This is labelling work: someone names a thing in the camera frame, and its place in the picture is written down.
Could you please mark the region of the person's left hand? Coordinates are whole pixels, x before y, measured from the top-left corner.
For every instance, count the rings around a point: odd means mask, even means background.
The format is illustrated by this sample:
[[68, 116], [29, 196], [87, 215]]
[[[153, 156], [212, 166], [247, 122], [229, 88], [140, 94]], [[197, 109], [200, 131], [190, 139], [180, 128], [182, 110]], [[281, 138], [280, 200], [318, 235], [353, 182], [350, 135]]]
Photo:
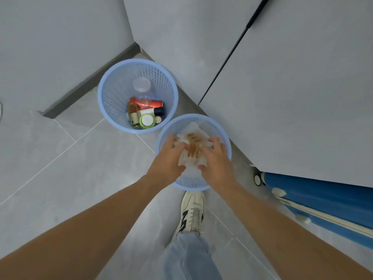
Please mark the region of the person's left hand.
[[188, 148], [188, 145], [182, 142], [175, 146], [174, 143], [178, 139], [177, 136], [168, 136], [145, 175], [152, 184], [161, 189], [174, 183], [181, 176], [176, 174], [175, 168], [179, 165], [180, 156]]

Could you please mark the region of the clear bottle with white cap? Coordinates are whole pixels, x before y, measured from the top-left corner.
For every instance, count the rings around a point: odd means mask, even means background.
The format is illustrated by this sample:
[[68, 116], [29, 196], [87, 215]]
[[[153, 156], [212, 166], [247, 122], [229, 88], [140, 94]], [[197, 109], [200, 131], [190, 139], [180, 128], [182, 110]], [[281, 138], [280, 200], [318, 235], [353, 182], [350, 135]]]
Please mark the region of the clear bottle with white cap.
[[135, 90], [135, 98], [144, 100], [155, 100], [156, 93], [152, 82], [146, 77], [137, 77], [133, 80], [133, 88]]

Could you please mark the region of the blue plastic mesh basket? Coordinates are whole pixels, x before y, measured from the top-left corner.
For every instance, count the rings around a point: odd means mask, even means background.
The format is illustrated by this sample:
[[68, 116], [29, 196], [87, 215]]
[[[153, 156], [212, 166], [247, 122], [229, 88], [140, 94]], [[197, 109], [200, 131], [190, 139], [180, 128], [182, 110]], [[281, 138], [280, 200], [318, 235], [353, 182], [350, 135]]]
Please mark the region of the blue plastic mesh basket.
[[[223, 142], [226, 146], [228, 158], [232, 158], [230, 139], [222, 126], [214, 119], [197, 113], [181, 115], [167, 123], [161, 130], [157, 139], [156, 154], [159, 154], [170, 135], [176, 135], [180, 138], [180, 141], [189, 144], [190, 141], [188, 141], [187, 135], [190, 134], [193, 134], [200, 140], [200, 146], [203, 144], [212, 146], [212, 142], [207, 141], [207, 139], [210, 137], [218, 137], [220, 142]], [[179, 164], [185, 165], [186, 170], [173, 183], [175, 188], [191, 192], [201, 192], [210, 189], [208, 183], [203, 179], [201, 171], [197, 168], [198, 165], [206, 165], [206, 159], [202, 153], [194, 153], [194, 155], [190, 154], [188, 156], [188, 151], [185, 150], [179, 159]]]
[[[156, 99], [164, 102], [165, 115], [153, 128], [130, 125], [127, 103], [134, 96], [133, 80], [148, 78], [155, 89]], [[131, 134], [146, 134], [160, 130], [170, 122], [179, 101], [179, 92], [171, 74], [161, 65], [144, 59], [129, 59], [112, 66], [101, 78], [97, 100], [105, 119], [117, 129]]]

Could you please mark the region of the amber bottle with gold cap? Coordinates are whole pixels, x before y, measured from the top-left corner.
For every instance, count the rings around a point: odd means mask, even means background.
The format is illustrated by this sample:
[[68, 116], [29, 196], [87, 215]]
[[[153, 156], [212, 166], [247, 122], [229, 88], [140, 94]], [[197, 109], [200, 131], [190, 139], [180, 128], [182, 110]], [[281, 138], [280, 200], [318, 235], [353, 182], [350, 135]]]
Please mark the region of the amber bottle with gold cap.
[[139, 113], [138, 113], [138, 104], [135, 102], [128, 102], [127, 103], [127, 113], [129, 117], [130, 125], [134, 128], [140, 126], [139, 123]]

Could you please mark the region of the white and black sneaker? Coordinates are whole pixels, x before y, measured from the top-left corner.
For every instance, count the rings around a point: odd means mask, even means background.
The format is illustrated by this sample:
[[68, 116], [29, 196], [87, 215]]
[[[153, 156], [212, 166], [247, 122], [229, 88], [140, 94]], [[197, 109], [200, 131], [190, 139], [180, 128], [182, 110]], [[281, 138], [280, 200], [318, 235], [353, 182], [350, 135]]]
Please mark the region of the white and black sneaker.
[[203, 192], [185, 192], [180, 207], [180, 222], [172, 241], [180, 233], [196, 233], [200, 235], [200, 227], [204, 219], [205, 195]]

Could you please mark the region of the white tissue with brown stain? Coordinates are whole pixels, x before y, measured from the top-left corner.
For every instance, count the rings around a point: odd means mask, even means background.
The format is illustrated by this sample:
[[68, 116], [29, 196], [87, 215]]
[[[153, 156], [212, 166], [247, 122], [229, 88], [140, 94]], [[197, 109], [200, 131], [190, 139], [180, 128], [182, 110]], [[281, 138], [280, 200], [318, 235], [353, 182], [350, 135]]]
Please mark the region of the white tissue with brown stain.
[[197, 123], [191, 122], [180, 133], [177, 134], [179, 138], [174, 145], [177, 146], [184, 142], [188, 145], [179, 159], [179, 165], [186, 166], [186, 170], [198, 170], [198, 165], [206, 165], [206, 158], [201, 151], [202, 147], [211, 148], [213, 143], [208, 141], [209, 135], [204, 132]]

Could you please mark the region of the green jar with white lid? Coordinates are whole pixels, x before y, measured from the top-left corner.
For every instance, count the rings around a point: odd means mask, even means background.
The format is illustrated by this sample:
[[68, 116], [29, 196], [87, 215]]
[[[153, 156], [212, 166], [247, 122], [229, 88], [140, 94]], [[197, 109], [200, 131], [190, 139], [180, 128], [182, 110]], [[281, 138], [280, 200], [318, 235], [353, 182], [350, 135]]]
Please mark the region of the green jar with white lid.
[[139, 118], [139, 124], [143, 129], [153, 128], [156, 125], [156, 118], [149, 113], [144, 113]]

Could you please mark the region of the person's right forearm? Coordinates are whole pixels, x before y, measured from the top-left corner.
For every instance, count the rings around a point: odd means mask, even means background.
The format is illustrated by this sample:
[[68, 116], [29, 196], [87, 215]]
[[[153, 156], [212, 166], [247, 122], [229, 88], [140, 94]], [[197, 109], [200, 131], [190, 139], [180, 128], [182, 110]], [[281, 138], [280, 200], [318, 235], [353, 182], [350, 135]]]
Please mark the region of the person's right forearm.
[[282, 280], [373, 280], [373, 273], [240, 184], [214, 186]]

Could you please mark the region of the red cosmetic tube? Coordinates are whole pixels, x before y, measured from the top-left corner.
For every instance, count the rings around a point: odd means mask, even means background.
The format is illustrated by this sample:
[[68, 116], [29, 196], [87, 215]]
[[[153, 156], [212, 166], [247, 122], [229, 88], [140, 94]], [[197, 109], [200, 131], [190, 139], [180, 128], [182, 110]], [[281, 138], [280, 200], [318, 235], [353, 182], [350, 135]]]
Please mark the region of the red cosmetic tube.
[[129, 101], [135, 103], [139, 110], [162, 108], [164, 106], [164, 102], [160, 100], [131, 97]]

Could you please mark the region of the dark grey baseboard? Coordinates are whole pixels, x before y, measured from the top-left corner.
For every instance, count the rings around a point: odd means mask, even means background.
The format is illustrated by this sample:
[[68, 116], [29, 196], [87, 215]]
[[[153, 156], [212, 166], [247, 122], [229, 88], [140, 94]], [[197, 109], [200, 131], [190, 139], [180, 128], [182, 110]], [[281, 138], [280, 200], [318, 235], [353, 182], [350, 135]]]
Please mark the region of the dark grey baseboard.
[[65, 110], [67, 110], [70, 106], [72, 106], [75, 102], [77, 102], [80, 98], [82, 98], [85, 94], [95, 88], [103, 75], [115, 64], [133, 58], [135, 55], [140, 53], [140, 46], [134, 42], [129, 47], [127, 47], [124, 51], [122, 51], [119, 55], [115, 56], [112, 60], [106, 63], [104, 66], [99, 68], [96, 72], [92, 75], [88, 76], [85, 80], [79, 83], [76, 87], [70, 90], [67, 94], [63, 97], [58, 99], [55, 103], [53, 103], [47, 110], [39, 113], [46, 118], [55, 119], [60, 114], [62, 114]]

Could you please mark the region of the person's left forearm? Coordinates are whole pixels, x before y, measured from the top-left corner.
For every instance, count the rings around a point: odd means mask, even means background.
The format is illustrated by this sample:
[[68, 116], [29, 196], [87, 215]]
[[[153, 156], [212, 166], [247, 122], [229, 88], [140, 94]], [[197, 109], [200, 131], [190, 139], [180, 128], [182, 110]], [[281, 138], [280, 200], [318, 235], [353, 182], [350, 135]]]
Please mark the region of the person's left forearm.
[[95, 280], [148, 204], [171, 183], [145, 174], [0, 259], [0, 280]]

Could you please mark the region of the white tube with black cap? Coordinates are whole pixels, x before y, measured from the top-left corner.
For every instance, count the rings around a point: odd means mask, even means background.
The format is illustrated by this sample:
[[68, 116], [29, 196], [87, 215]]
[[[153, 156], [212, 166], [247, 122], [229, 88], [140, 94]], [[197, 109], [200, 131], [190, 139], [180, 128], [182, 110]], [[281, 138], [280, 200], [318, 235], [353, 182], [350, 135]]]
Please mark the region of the white tube with black cap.
[[164, 107], [158, 107], [158, 108], [147, 108], [147, 109], [140, 109], [138, 110], [139, 116], [142, 116], [143, 114], [150, 114], [154, 117], [162, 117], [165, 115], [165, 108]]

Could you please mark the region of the blue and white cart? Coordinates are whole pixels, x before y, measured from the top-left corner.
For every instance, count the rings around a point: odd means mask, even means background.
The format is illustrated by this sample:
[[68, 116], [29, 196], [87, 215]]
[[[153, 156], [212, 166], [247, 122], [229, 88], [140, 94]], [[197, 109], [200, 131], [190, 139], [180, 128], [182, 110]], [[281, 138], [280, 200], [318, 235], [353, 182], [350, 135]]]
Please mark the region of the blue and white cart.
[[262, 172], [262, 185], [304, 224], [373, 249], [373, 188]]

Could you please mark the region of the light blue jeans leg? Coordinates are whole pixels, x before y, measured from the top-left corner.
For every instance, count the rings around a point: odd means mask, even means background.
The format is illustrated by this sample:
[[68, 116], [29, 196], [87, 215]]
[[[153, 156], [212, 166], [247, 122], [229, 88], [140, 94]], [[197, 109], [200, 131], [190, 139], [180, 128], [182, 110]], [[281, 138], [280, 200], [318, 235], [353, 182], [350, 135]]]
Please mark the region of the light blue jeans leg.
[[181, 232], [165, 249], [163, 280], [223, 279], [207, 242], [195, 232]]

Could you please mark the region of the person's right hand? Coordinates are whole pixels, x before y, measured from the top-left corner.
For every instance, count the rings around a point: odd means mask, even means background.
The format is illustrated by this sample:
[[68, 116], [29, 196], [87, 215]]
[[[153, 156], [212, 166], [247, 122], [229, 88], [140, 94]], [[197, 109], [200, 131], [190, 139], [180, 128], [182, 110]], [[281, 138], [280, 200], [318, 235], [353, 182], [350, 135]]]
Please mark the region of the person's right hand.
[[201, 148], [208, 167], [208, 173], [202, 174], [202, 177], [212, 189], [223, 197], [239, 185], [225, 144], [221, 143], [218, 137], [210, 137], [208, 141], [213, 143], [212, 147]]

